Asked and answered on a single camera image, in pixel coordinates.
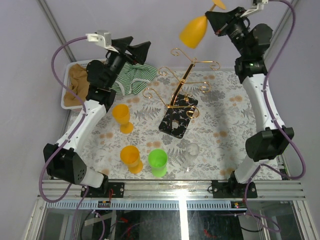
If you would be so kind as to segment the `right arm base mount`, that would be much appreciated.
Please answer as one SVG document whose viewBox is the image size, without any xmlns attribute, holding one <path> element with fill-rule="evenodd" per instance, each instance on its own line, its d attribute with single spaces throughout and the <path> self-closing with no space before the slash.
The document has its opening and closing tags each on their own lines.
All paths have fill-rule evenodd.
<svg viewBox="0 0 320 240">
<path fill-rule="evenodd" d="M 244 199 L 247 184 L 229 183 L 228 181 L 212 180 L 211 186 L 213 197 L 215 199 Z M 248 185 L 246 192 L 248 199 L 256 199 L 258 197 L 257 188 L 254 182 Z"/>
</svg>

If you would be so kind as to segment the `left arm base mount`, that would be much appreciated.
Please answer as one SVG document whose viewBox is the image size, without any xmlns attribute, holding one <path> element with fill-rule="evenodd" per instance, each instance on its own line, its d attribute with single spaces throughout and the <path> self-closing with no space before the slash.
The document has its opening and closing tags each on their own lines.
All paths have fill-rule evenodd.
<svg viewBox="0 0 320 240">
<path fill-rule="evenodd" d="M 86 198 L 123 198 L 125 192 L 124 182 L 109 182 L 99 188 L 89 186 Z"/>
</svg>

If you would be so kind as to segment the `gold wine glass rack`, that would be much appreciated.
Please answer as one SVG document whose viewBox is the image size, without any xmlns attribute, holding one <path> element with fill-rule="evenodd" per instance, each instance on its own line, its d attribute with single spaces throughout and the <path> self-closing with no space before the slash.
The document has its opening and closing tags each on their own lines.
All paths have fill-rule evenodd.
<svg viewBox="0 0 320 240">
<path fill-rule="evenodd" d="M 173 77 L 178 81 L 178 85 L 174 90 L 172 97 L 169 103 L 165 103 L 159 93 L 151 88 L 147 87 L 143 90 L 142 95 L 144 98 L 151 99 L 153 97 L 152 93 L 155 93 L 160 101 L 164 104 L 167 109 L 160 125 L 159 130 L 163 133 L 182 139 L 187 127 L 192 119 L 196 119 L 200 115 L 200 111 L 197 108 L 198 101 L 193 98 L 191 93 L 188 93 L 183 90 L 185 85 L 191 85 L 192 83 L 188 81 L 188 77 L 192 72 L 196 64 L 210 64 L 210 68 L 213 71 L 217 71 L 221 68 L 220 63 L 213 60 L 200 61 L 197 58 L 190 58 L 183 50 L 180 48 L 173 48 L 170 53 L 173 56 L 179 56 L 183 54 L 189 61 L 190 65 L 187 68 L 186 72 L 181 78 L 166 66 L 163 66 L 158 69 L 158 74 L 165 77 L 168 73 L 171 73 Z"/>
</svg>

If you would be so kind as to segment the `orange wine glass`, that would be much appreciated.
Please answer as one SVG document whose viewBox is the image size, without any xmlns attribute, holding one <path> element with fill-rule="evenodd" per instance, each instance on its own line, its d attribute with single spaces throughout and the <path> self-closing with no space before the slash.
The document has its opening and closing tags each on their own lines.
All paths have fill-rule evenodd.
<svg viewBox="0 0 320 240">
<path fill-rule="evenodd" d="M 125 104 L 118 104 L 112 110 L 112 116 L 115 121 L 120 125 L 120 131 L 123 134 L 130 134 L 134 126 L 130 122 L 130 109 Z"/>
<path fill-rule="evenodd" d="M 188 48 L 195 49 L 204 38 L 208 26 L 205 15 L 191 20 L 179 34 L 180 41 Z"/>
</svg>

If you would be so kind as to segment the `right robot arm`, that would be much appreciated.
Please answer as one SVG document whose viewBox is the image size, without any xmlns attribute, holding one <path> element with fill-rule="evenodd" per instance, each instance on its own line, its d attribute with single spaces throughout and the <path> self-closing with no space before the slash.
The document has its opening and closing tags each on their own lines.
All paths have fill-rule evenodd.
<svg viewBox="0 0 320 240">
<path fill-rule="evenodd" d="M 246 157 L 229 178 L 228 192 L 236 198 L 245 193 L 245 184 L 252 182 L 258 166 L 281 155 L 294 136 L 293 128 L 286 127 L 280 118 L 266 80 L 264 53 L 270 47 L 273 30 L 265 23 L 250 29 L 245 12 L 243 7 L 236 7 L 229 12 L 205 13 L 214 33 L 228 36 L 240 53 L 235 60 L 235 73 L 255 117 L 256 134 L 246 140 Z"/>
</svg>

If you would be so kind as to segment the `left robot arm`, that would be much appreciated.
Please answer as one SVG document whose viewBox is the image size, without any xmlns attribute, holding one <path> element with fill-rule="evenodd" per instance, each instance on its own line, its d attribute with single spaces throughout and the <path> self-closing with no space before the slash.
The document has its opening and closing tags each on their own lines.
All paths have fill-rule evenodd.
<svg viewBox="0 0 320 240">
<path fill-rule="evenodd" d="M 55 144 L 43 149 L 45 169 L 49 176 L 70 184 L 92 188 L 98 197 L 110 190 L 108 177 L 90 169 L 79 156 L 84 143 L 94 127 L 111 108 L 116 91 L 112 89 L 125 64 L 144 64 L 150 41 L 132 45 L 133 37 L 112 39 L 104 48 L 106 60 L 92 60 L 86 66 L 88 93 L 81 102 L 82 110 L 70 129 Z"/>
</svg>

